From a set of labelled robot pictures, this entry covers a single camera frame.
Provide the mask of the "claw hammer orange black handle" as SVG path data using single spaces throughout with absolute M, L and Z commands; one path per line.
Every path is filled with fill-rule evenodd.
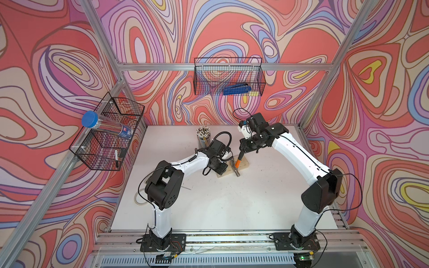
M 231 160 L 231 168 L 232 168 L 232 170 L 233 170 L 234 174 L 235 174 L 237 177 L 240 177 L 240 175 L 241 175 L 241 174 L 239 173 L 239 166 L 240 166 L 240 163 L 241 163 L 242 158 L 244 157 L 244 155 L 245 155 L 245 152 L 244 152 L 244 151 L 240 151 L 240 153 L 239 153 L 238 157 L 237 157 L 237 158 L 233 158 L 233 159 Z

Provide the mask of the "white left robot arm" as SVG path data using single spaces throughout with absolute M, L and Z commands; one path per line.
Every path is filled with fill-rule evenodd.
M 183 179 L 195 172 L 202 171 L 204 175 L 214 171 L 222 175 L 233 154 L 229 147 L 225 149 L 197 149 L 192 156 L 178 162 L 161 161 L 150 173 L 144 192 L 144 198 L 153 206 L 154 226 L 150 230 L 151 239 L 159 242 L 169 240 L 172 234 L 170 208 L 177 201 Z

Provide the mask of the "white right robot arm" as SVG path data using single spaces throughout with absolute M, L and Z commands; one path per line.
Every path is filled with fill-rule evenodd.
M 296 141 L 283 124 L 271 125 L 261 113 L 240 121 L 238 130 L 243 138 L 240 140 L 236 167 L 245 154 L 272 147 L 300 172 L 308 184 L 308 188 L 301 194 L 303 208 L 286 238 L 291 248 L 303 250 L 315 235 L 323 213 L 328 211 L 328 207 L 339 196 L 343 174 L 340 170 L 332 170 L 319 162 Z

